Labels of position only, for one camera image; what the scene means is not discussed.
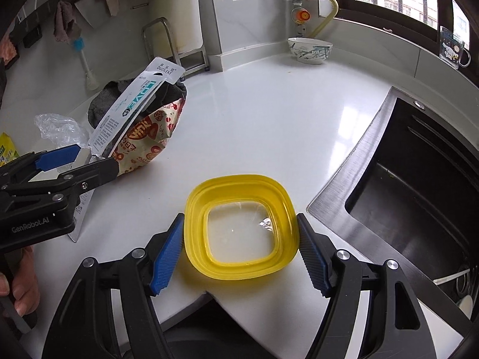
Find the yellow hose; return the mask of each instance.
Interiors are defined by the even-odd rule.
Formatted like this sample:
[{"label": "yellow hose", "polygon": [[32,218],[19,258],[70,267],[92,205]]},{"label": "yellow hose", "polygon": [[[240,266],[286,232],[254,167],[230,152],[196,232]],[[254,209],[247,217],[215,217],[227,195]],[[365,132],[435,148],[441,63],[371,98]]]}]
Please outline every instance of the yellow hose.
[{"label": "yellow hose", "polygon": [[317,35],[322,31],[324,30],[324,27],[326,27],[329,22],[338,14],[338,11],[339,11],[339,5],[338,5],[338,2],[336,0],[330,0],[331,1],[331,5],[332,5],[332,11],[331,13],[328,15],[328,17],[326,17],[324,19],[324,21],[318,25],[316,27],[316,29],[310,33],[308,35],[308,38],[315,38],[317,37]]}]

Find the snack bag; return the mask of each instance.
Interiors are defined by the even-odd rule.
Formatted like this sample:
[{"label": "snack bag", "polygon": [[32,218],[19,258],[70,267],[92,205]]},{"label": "snack bag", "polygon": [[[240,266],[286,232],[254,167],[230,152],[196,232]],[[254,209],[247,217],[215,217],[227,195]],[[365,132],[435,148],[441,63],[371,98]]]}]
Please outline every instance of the snack bag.
[{"label": "snack bag", "polygon": [[185,100],[179,98],[163,105],[127,131],[112,154],[120,166],[118,175],[146,165],[163,151],[184,103]]},{"label": "snack bag", "polygon": [[0,166],[18,158],[18,152],[10,137],[6,133],[0,135]]}]

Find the yellow plastic container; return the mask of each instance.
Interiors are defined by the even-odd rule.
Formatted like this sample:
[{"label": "yellow plastic container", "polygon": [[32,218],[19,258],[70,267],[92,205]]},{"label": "yellow plastic container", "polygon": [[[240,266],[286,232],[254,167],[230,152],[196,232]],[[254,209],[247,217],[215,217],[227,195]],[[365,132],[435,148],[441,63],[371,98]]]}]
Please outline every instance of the yellow plastic container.
[{"label": "yellow plastic container", "polygon": [[[274,247],[264,258],[247,262],[217,261],[208,242],[208,215],[222,204],[253,201],[262,204],[272,222]],[[236,280],[271,274],[286,266],[299,245],[298,222],[286,190],[275,180],[260,175],[213,178],[198,185],[185,208],[184,244],[196,269],[214,279]]]}]

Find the yellow package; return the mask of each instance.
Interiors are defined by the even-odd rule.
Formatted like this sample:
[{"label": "yellow package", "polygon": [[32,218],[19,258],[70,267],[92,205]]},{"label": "yellow package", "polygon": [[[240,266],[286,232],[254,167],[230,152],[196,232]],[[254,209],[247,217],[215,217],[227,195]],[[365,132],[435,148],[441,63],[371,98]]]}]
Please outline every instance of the yellow package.
[{"label": "yellow package", "polygon": [[6,133],[0,135],[0,166],[3,166],[18,158],[18,152],[13,142]]}]

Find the glass cup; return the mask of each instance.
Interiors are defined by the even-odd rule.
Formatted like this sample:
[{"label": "glass cup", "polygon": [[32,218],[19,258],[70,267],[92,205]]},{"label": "glass cup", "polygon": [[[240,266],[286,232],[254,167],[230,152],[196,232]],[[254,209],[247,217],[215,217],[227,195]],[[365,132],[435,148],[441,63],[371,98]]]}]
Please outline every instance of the glass cup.
[{"label": "glass cup", "polygon": [[[466,64],[461,63],[461,58],[464,51],[469,57]],[[439,57],[456,70],[459,68],[459,66],[468,67],[471,63],[471,54],[469,54],[469,51],[464,48],[464,41],[459,39],[446,27],[442,26]]]}]

